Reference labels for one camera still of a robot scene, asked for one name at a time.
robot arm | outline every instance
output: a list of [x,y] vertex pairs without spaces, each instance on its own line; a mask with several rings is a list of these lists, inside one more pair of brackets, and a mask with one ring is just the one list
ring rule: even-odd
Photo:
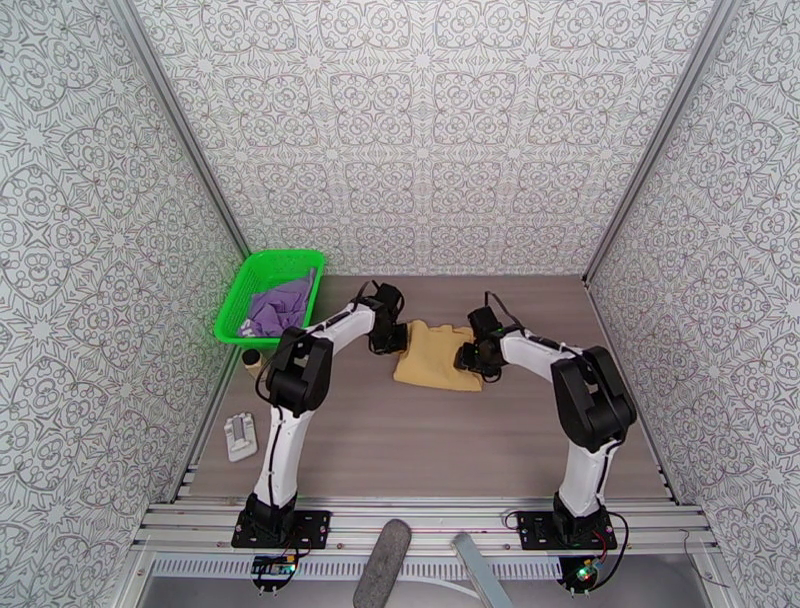
[[470,313],[469,320],[475,342],[459,350],[456,367],[499,378],[502,366],[519,365],[553,384],[559,422],[569,440],[553,523],[560,540],[572,544],[605,521],[611,460],[636,421],[619,371],[606,349],[567,347],[519,322],[503,327],[488,304]]
[[[297,498],[297,468],[311,418],[330,386],[333,356],[367,335],[375,354],[405,350],[405,324],[397,324],[403,295],[376,284],[372,296],[356,296],[342,311],[312,328],[284,331],[266,378],[272,424],[264,465],[239,517],[243,533],[234,546],[280,547],[289,536]],[[257,392],[261,395],[257,382]],[[243,545],[238,545],[237,538]]]

green plastic basket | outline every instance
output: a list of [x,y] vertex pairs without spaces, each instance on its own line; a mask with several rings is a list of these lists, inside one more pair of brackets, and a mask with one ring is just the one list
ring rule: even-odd
[[233,281],[228,297],[214,323],[214,335],[220,342],[238,344],[244,348],[270,349],[277,348],[280,337],[275,338],[242,338],[238,331],[250,308],[250,297],[287,283],[293,279],[307,276],[312,268],[317,272],[314,284],[308,296],[308,308],[303,326],[311,321],[314,301],[317,299],[319,281],[325,268],[325,256],[313,249],[268,249],[249,256],[239,274]]

folded beige shirt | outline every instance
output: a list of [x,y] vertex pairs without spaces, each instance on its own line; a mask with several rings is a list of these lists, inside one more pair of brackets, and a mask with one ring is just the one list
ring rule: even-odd
[[394,379],[406,384],[477,392],[483,389],[479,374],[455,368],[456,352],[472,342],[469,327],[428,327],[424,321],[408,324],[408,350],[401,353]]

purple garment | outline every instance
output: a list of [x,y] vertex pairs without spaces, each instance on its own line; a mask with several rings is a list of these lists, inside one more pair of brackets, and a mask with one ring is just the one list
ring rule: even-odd
[[287,327],[302,327],[315,269],[308,276],[273,287],[250,298],[250,310],[239,328],[243,338],[276,337]]

patterned wallpaper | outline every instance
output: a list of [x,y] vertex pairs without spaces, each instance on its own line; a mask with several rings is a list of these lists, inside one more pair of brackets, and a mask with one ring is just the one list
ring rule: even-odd
[[136,0],[253,249],[583,270],[712,0]]
[[592,285],[753,606],[800,605],[798,32],[798,2],[745,2]]
[[239,263],[107,7],[0,4],[0,605],[105,606]]

